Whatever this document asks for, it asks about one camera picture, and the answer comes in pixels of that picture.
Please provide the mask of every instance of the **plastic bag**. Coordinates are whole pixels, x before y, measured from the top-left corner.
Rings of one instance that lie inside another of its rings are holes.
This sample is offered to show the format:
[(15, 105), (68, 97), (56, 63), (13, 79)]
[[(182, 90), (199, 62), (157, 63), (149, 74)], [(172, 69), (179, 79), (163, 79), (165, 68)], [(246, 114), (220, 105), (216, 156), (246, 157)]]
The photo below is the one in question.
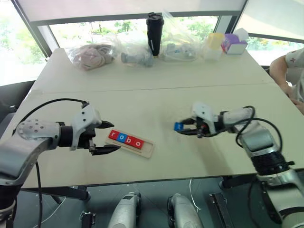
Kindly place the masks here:
[(122, 44), (121, 61), (132, 67), (152, 67), (153, 54), (148, 46), (147, 35), (139, 31), (118, 34)]
[(193, 61), (199, 57), (200, 40), (188, 33), (169, 13), (162, 13), (165, 21), (162, 28), (160, 58), (165, 61)]
[(82, 70), (91, 70), (112, 63), (120, 43), (116, 35), (105, 36), (100, 43), (65, 49), (72, 64)]

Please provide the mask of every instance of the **tissue box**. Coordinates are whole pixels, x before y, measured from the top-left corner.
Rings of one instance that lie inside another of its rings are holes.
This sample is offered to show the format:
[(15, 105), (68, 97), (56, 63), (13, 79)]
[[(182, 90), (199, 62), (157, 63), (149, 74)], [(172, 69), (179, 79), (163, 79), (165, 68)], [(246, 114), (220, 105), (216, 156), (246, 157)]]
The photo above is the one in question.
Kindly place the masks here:
[(242, 54), (247, 47), (247, 42), (244, 40), (239, 41), (238, 36), (235, 34), (225, 34), (225, 39), (221, 46), (226, 54)]

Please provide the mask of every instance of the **window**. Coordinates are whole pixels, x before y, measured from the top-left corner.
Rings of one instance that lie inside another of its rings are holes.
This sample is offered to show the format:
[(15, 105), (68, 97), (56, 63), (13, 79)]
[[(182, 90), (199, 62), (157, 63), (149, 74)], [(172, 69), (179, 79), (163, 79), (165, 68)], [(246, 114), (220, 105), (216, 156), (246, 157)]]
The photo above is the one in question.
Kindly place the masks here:
[[(217, 16), (176, 18), (193, 35), (203, 39), (213, 32), (218, 21)], [(146, 19), (111, 20), (82, 23), (50, 25), (51, 30), (61, 48), (80, 46), (86, 43), (96, 43), (108, 33), (121, 33), (132, 30), (147, 33)]]
[(0, 0), (0, 86), (36, 80), (45, 56), (10, 0)]
[(276, 58), (301, 48), (304, 48), (304, 44), (276, 39), (249, 37), (246, 49), (259, 65), (269, 66)]

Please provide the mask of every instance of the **white cable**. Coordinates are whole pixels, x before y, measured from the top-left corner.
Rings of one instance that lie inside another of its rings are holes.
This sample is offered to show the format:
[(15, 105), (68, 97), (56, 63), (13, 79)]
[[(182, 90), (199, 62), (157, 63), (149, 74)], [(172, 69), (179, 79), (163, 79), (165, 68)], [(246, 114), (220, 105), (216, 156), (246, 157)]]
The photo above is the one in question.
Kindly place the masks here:
[(49, 217), (47, 217), (45, 220), (43, 220), (42, 222), (41, 222), (41, 224), (42, 223), (44, 223), (44, 222), (46, 222), (46, 221), (48, 221), (55, 213), (56, 213), (56, 211), (61, 207), (61, 205), (66, 201), (66, 197), (63, 199), (63, 201), (58, 205), (58, 207), (54, 210), (54, 212), (49, 216)]
[(196, 208), (196, 212), (198, 212), (200, 210), (200, 208), (198, 206), (196, 206), (196, 204), (194, 202), (194, 199), (193, 199), (193, 196), (192, 196), (192, 191), (191, 191), (191, 183), (192, 183), (192, 179), (190, 179), (190, 182), (189, 182), (190, 195), (191, 195), (192, 203), (194, 204), (194, 206)]

